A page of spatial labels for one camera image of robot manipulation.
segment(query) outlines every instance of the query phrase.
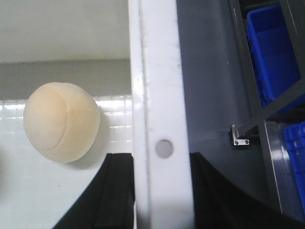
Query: gray metal frame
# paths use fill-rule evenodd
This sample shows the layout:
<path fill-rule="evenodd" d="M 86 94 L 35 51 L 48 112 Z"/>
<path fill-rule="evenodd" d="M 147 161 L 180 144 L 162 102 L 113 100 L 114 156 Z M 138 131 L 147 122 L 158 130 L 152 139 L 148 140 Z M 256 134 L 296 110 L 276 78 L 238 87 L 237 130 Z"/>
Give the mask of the gray metal frame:
<path fill-rule="evenodd" d="M 280 117 L 278 111 L 305 93 L 305 30 L 302 29 L 305 28 L 305 2 L 304 0 L 281 0 L 280 3 L 302 78 L 275 101 L 261 108 L 240 4 L 238 0 L 230 0 L 251 108 L 251 118 L 243 124 L 236 125 L 235 135 L 237 138 L 245 138 L 258 127 L 272 205 L 287 215 L 304 220 L 294 175 L 286 147 L 283 144 L 285 125 L 278 124 L 275 120 Z"/>

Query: shelf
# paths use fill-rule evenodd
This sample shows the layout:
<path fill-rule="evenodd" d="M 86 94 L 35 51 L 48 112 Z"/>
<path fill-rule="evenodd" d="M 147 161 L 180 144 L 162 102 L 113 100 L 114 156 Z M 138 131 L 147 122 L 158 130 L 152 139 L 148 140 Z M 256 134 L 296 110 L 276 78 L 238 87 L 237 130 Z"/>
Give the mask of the shelf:
<path fill-rule="evenodd" d="M 251 107 L 251 117 L 243 122 L 243 124 L 237 125 L 236 134 L 237 136 L 249 136 L 258 127 L 271 205 L 286 215 L 304 221 L 305 217 L 301 200 L 295 184 L 287 149 L 285 144 L 283 144 L 283 129 L 287 124 L 279 123 L 279 121 L 283 120 L 291 121 L 291 117 L 295 116 L 295 114 L 305 116 L 303 109 L 295 109 L 296 111 L 291 111 L 285 115 L 279 113 L 282 108 L 304 94 L 305 31 L 304 29 L 302 30 L 305 25 L 304 0 L 280 1 L 302 78 L 264 108 L 261 108 L 257 94 L 255 75 L 245 33 L 245 11 L 277 2 L 230 1 L 244 82 L 246 84 L 249 106 Z"/>

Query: gray metal panel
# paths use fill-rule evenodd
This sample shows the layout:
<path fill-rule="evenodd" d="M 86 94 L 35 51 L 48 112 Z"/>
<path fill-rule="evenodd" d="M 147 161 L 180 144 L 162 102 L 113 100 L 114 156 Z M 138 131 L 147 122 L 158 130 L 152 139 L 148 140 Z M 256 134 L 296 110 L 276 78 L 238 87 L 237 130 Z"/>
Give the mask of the gray metal panel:
<path fill-rule="evenodd" d="M 231 146 L 232 123 L 249 119 L 229 1 L 178 0 L 190 151 L 199 151 L 227 178 L 269 203 L 259 144 Z"/>

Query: gray surface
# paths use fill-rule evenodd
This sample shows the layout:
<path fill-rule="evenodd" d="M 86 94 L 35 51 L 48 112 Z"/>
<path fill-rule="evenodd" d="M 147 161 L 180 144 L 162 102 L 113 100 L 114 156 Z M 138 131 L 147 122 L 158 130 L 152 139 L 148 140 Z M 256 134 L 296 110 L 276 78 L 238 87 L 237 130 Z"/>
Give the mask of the gray surface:
<path fill-rule="evenodd" d="M 230 124 L 250 117 L 229 1 L 178 0 L 190 151 L 199 151 L 227 178 L 270 202 L 259 144 L 234 148 Z"/>
<path fill-rule="evenodd" d="M 62 61 L 0 64 L 0 99 L 27 99 L 50 82 L 74 83 L 91 96 L 131 93 L 130 61 Z"/>

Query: white wall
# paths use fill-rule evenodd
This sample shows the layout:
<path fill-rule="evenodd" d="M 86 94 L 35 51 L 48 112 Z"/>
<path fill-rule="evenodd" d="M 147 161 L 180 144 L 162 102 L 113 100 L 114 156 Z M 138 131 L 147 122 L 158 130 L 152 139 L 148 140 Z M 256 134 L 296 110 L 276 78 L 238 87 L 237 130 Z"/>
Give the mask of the white wall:
<path fill-rule="evenodd" d="M 2 0 L 0 62 L 128 59 L 127 0 Z"/>

